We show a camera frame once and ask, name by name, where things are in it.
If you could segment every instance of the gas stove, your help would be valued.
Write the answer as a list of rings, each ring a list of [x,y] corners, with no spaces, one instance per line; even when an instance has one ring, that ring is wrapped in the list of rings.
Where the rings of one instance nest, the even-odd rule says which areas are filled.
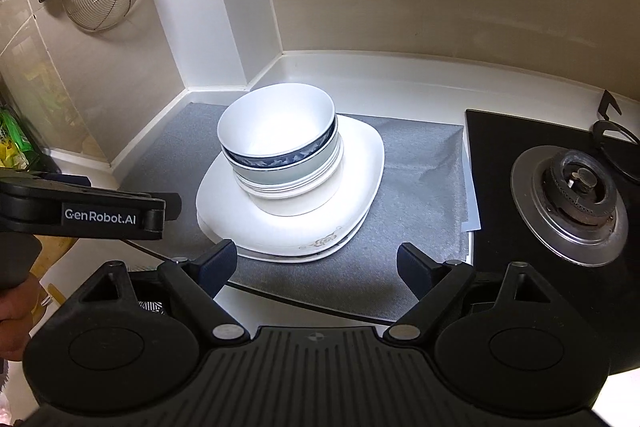
[[[616,107],[608,92],[603,101]],[[593,134],[474,110],[466,123],[482,223],[474,266],[536,266],[609,346],[618,373],[640,367],[640,147],[603,136],[616,127],[606,105]]]

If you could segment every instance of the gray mat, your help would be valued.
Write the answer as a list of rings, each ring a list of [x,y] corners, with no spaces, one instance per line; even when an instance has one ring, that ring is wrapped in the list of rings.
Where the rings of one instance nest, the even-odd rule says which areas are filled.
[[[122,184],[122,190],[178,192],[182,215],[162,241],[140,245],[194,259],[210,248],[196,222],[195,199],[220,153],[216,126],[225,107],[190,104],[171,121]],[[234,285],[286,301],[381,322],[416,302],[396,271],[396,251],[414,243],[437,261],[464,259],[468,234],[463,128],[393,118],[353,116],[375,127],[385,144],[382,183],[360,231],[341,250],[307,264],[239,258]]]

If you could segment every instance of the white bowl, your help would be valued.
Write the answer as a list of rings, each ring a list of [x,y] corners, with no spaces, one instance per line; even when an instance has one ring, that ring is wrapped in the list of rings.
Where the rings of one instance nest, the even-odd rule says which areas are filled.
[[[241,187],[246,187],[246,191],[249,194],[252,191],[255,191],[257,194],[276,194],[281,192],[289,192],[296,188],[305,187],[320,178],[320,176],[324,175],[328,170],[335,169],[335,164],[336,162],[339,162],[340,159],[342,159],[343,153],[344,145],[342,143],[342,138],[338,135],[334,152],[331,156],[329,156],[324,165],[321,165],[318,169],[316,169],[316,171],[312,172],[308,176],[300,178],[299,180],[277,185],[265,185],[249,181],[235,171],[234,176],[236,177],[236,181],[240,184]]]
[[[245,180],[260,185],[281,185],[294,183],[318,171],[335,153],[338,147],[339,136],[338,124],[336,124],[334,126],[334,133],[331,135],[329,141],[314,154],[292,165],[273,169],[246,167],[237,163],[233,158],[229,158],[224,149],[222,152],[233,170]]]
[[[322,89],[276,84],[249,92],[227,107],[218,122],[218,139],[239,156],[281,156],[312,144],[334,120],[334,101]]]
[[[325,182],[330,181],[334,177],[334,172],[337,171],[338,168],[340,168],[340,162],[342,161],[343,154],[344,154],[344,146],[342,144],[342,140],[340,140],[340,143],[338,145],[337,155],[335,155],[334,159],[331,162],[331,165],[328,165],[328,168],[323,169],[323,172],[321,173],[320,176],[316,176],[313,179],[309,179],[309,181],[307,181],[305,184],[286,188],[284,190],[263,191],[263,190],[260,190],[260,188],[248,187],[242,182],[242,179],[239,178],[238,176],[236,176],[236,181],[238,182],[238,185],[240,185],[240,188],[242,188],[242,190],[244,190],[247,194],[249,194],[252,197],[252,200],[254,200],[254,202],[255,202],[255,198],[259,198],[263,200],[282,200],[284,204],[284,200],[297,198],[299,196],[303,196],[308,192],[317,191],[318,193],[320,193],[319,191],[320,186]],[[315,198],[310,197],[308,201],[310,202],[309,203],[309,206],[310,206],[312,201],[319,201],[319,200],[318,200],[318,197],[315,197]],[[310,212],[311,210],[314,210],[314,208],[310,208],[309,210],[306,210],[306,212]]]
[[[385,163],[378,131],[346,116],[338,115],[338,121],[344,172],[333,198],[301,216],[273,216],[258,208],[238,186],[231,165],[220,154],[196,196],[202,231],[212,241],[226,237],[240,248],[275,255],[312,255],[338,244],[367,213]]]
[[[331,175],[326,180],[323,180],[320,184],[314,184],[315,186],[311,190],[301,190],[295,196],[271,199],[249,194],[249,197],[255,206],[272,216],[301,216],[317,210],[334,197],[342,183],[343,171],[344,165],[342,162],[338,162],[337,168],[331,172]]]

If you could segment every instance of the countertop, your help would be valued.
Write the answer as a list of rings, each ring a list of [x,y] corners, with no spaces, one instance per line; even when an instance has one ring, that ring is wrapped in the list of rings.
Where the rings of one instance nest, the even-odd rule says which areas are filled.
[[[512,68],[381,54],[286,54],[278,69],[265,74],[255,87],[276,82],[321,87],[332,96],[339,112],[462,125],[465,110],[475,108],[588,129],[596,120],[602,95],[602,90],[584,84]],[[618,97],[618,102],[623,116],[616,115],[615,121],[640,134],[640,104],[623,97]],[[45,286],[55,284],[68,296],[111,259],[122,259],[130,267],[153,267],[158,263],[119,241],[80,240],[43,281]],[[472,252],[467,260],[472,261]],[[216,301],[252,334],[260,325],[363,324],[230,287],[223,288]],[[18,363],[12,364],[6,393],[14,418],[25,417],[35,409]],[[614,375],[607,380],[594,410],[613,427],[638,427],[638,396],[640,369]]]

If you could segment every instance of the hand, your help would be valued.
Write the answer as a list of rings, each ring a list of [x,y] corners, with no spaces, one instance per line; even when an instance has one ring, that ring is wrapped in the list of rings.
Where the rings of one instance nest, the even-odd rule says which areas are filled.
[[[32,274],[17,288],[0,292],[0,359],[22,360],[39,293],[40,283]]]

